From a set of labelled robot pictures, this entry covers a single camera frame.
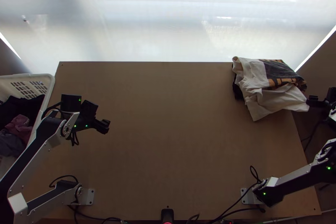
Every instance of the wooden table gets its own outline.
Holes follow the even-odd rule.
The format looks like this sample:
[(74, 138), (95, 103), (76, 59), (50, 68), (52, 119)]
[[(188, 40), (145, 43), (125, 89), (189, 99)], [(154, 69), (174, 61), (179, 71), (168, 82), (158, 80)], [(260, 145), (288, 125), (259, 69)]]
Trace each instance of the wooden table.
[[(95, 188), (86, 214), (126, 220), (158, 220), (169, 206), (175, 219), (213, 219), (240, 197), (240, 188), (281, 177), (307, 164), (290, 111), (253, 122), (232, 93), (231, 63), (61, 62), (50, 104), (62, 93), (99, 105), (97, 119), (111, 120), (102, 135), (78, 133), (64, 142), (25, 188), (27, 200), (48, 191), (54, 178), (73, 174)], [(241, 203), (233, 210), (243, 208)], [(266, 213), (232, 218), (320, 214), (314, 188), (285, 197)], [(71, 219), (61, 207), (52, 218)]]

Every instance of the black cable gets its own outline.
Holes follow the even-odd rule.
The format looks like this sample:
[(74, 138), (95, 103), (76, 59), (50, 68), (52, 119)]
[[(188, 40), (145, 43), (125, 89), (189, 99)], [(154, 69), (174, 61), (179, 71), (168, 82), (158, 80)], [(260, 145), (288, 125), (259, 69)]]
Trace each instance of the black cable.
[[(68, 206), (72, 211), (76, 211), (75, 209), (73, 209), (71, 206)], [(84, 214), (84, 213), (82, 213), (82, 212), (80, 212), (80, 211), (76, 211), (76, 214), (78, 214), (78, 215), (81, 215), (81, 216), (83, 216), (83, 217), (85, 217), (85, 218), (88, 218), (88, 219), (92, 219), (92, 220), (97, 220), (97, 221), (115, 221), (115, 220), (107, 220), (108, 218), (105, 218), (105, 219), (103, 219), (103, 218), (97, 218), (97, 217), (92, 217), (92, 216), (89, 216), (89, 215), (86, 215), (86, 214)]]
[(227, 213), (226, 215), (223, 215), (223, 216), (221, 217), (221, 219), (223, 219), (223, 218), (225, 218), (225, 217), (227, 217), (227, 216), (229, 216), (229, 215), (232, 215), (232, 214), (234, 214), (234, 213), (238, 213), (238, 212), (242, 212), (242, 211), (249, 211), (249, 210), (260, 210), (260, 209), (259, 209), (258, 207), (238, 209), (238, 210), (232, 211), (232, 212), (230, 212), (230, 213)]
[(41, 116), (41, 119), (43, 119), (45, 117), (45, 115), (48, 113), (49, 110), (52, 110), (52, 109), (56, 109), (60, 112), (60, 115), (61, 115), (61, 118), (64, 119), (64, 113), (63, 111), (61, 111), (59, 108), (57, 108), (62, 102), (60, 101), (59, 103), (56, 103), (48, 108), (45, 109), (45, 111), (43, 112), (42, 116)]
[(62, 179), (62, 178), (66, 178), (66, 177), (71, 177), (71, 178), (73, 178), (73, 179), (76, 181), (76, 183), (78, 184), (78, 179), (77, 179), (74, 175), (63, 175), (63, 176), (60, 176), (60, 177), (54, 179), (54, 180), (49, 184), (49, 187), (50, 187), (50, 188), (55, 187), (55, 185), (54, 185), (53, 183), (54, 183), (56, 180), (59, 180), (59, 179)]
[(75, 206), (75, 211), (73, 212), (73, 219), (74, 219), (74, 221), (75, 221), (75, 223), (76, 224), (78, 224), (78, 221), (77, 221), (77, 211), (78, 211), (78, 205), (77, 206)]
[(196, 218), (195, 221), (197, 221), (198, 218), (199, 218), (199, 216), (200, 216), (199, 213), (198, 213), (198, 214), (195, 214), (195, 215), (193, 215), (193, 216), (191, 216), (191, 217), (187, 220), (186, 224), (189, 224), (189, 223), (192, 221), (193, 218)]
[(252, 165), (249, 166), (249, 171), (251, 172), (252, 176), (256, 179), (257, 183), (261, 183), (257, 170)]
[(121, 219), (119, 218), (115, 218), (115, 217), (108, 217), (105, 220), (103, 220), (102, 224), (104, 224), (106, 221), (117, 221), (117, 222), (123, 222)]
[(314, 126), (314, 128), (313, 128), (313, 130), (312, 130), (312, 133), (310, 134), (310, 136), (309, 136), (309, 140), (308, 140), (308, 142), (307, 142), (307, 144), (306, 144), (306, 147), (303, 149), (303, 151), (306, 151), (306, 149), (308, 148), (308, 146), (309, 146), (309, 144), (310, 144), (310, 142), (312, 141), (312, 138), (313, 138), (313, 136), (314, 136), (314, 134), (315, 134), (315, 132), (316, 132), (316, 130), (317, 130), (317, 128), (318, 128), (318, 126), (322, 123), (323, 121), (319, 121), (315, 126)]
[[(257, 185), (257, 184), (260, 184), (262, 181), (259, 179), (259, 175), (258, 175), (258, 173), (257, 173), (257, 170), (251, 165), (250, 167), (249, 167), (249, 171), (251, 172), (251, 174), (252, 174), (252, 176), (256, 179), (256, 181), (257, 182), (255, 182), (253, 185), (251, 185), (245, 192), (244, 192), (244, 194), (234, 203), (234, 204), (232, 204), (228, 209), (226, 209), (220, 216), (218, 216), (217, 218), (215, 218), (215, 219), (213, 219), (212, 221), (209, 221), (207, 224), (212, 224), (212, 223), (214, 223), (214, 222), (216, 222), (216, 221), (218, 221), (218, 220), (221, 220), (221, 219), (223, 219), (223, 216), (224, 216), (224, 214), (227, 212), (227, 211), (229, 211), (231, 208), (233, 208), (239, 201), (241, 201), (242, 200), (242, 198), (251, 190), (251, 188), (252, 187), (254, 187), (255, 185)], [(263, 208), (257, 208), (258, 210), (260, 210), (261, 212), (265, 212), (265, 210), (263, 209)]]

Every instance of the pile of clothes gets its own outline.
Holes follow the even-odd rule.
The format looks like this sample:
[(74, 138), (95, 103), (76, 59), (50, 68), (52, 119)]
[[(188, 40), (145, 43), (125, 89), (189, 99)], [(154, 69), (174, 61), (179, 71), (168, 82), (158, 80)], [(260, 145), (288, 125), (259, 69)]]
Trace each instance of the pile of clothes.
[(233, 92), (245, 100), (253, 121), (281, 109), (307, 112), (306, 81), (282, 60), (234, 57)]
[(25, 99), (10, 96), (0, 105), (0, 155), (15, 158), (26, 148), (45, 95)]

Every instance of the laundry basket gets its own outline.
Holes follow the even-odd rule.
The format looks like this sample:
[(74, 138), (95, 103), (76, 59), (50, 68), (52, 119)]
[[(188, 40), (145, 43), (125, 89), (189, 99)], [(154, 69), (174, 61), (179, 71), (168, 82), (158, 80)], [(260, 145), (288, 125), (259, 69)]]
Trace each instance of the laundry basket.
[[(36, 129), (41, 122), (41, 116), (44, 110), (48, 106), (54, 84), (55, 78), (50, 74), (13, 74), (0, 76), (0, 101), (5, 102), (9, 96), (32, 99), (39, 95), (45, 95), (33, 130), (31, 131), (28, 145), (35, 139)], [(16, 158), (14, 157), (0, 156), (0, 179), (5, 175), (15, 160)]]

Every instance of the pink cloth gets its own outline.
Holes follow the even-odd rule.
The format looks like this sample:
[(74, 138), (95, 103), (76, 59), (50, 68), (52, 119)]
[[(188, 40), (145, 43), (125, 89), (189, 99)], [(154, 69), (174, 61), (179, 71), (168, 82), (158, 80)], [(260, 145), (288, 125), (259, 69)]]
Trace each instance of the pink cloth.
[(29, 119), (23, 115), (18, 115), (5, 128), (9, 133), (18, 136), (27, 145), (33, 127), (28, 127)]

